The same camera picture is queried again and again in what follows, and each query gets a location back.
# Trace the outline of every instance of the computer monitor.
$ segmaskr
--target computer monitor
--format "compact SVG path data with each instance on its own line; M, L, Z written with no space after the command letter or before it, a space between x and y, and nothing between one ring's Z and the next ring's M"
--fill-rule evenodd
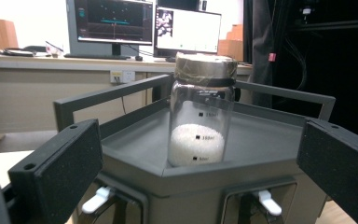
M120 45L153 44L153 9L150 1L74 0L78 42L110 43L112 54Z
M177 52L217 54L221 14L156 7L155 57Z

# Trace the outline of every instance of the keyboard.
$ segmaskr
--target keyboard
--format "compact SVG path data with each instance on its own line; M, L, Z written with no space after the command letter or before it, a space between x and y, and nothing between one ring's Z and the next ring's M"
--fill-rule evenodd
M74 54L67 53L63 55L64 58L79 58L79 59L102 59L102 60L127 60L129 56L122 55L97 55L97 54Z

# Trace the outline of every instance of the white desk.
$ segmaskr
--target white desk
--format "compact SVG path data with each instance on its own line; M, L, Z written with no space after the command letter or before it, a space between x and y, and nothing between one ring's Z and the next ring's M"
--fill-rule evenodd
M134 71L136 79L172 73L175 63L162 59L107 61L66 58L0 56L0 133L56 130L55 100L114 86L111 71ZM248 80L250 66L240 65L238 79ZM147 104L147 92L124 97L126 112ZM117 99L75 113L76 120L101 123L124 114Z

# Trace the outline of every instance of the silver jar lid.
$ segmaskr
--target silver jar lid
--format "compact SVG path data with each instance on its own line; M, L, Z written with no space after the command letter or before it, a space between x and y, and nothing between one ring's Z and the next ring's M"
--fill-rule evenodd
M176 55L175 79L201 86L229 86L237 78L238 62L216 55Z

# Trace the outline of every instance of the white latch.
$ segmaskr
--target white latch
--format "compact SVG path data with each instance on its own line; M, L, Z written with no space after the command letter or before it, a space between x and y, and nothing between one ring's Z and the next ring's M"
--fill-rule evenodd
M110 188L99 188L94 197L83 203L81 210L86 214L95 212L109 199Z
M279 216L282 213L281 207L271 198L268 190L260 190L257 192L258 200L263 204L267 211L273 216Z

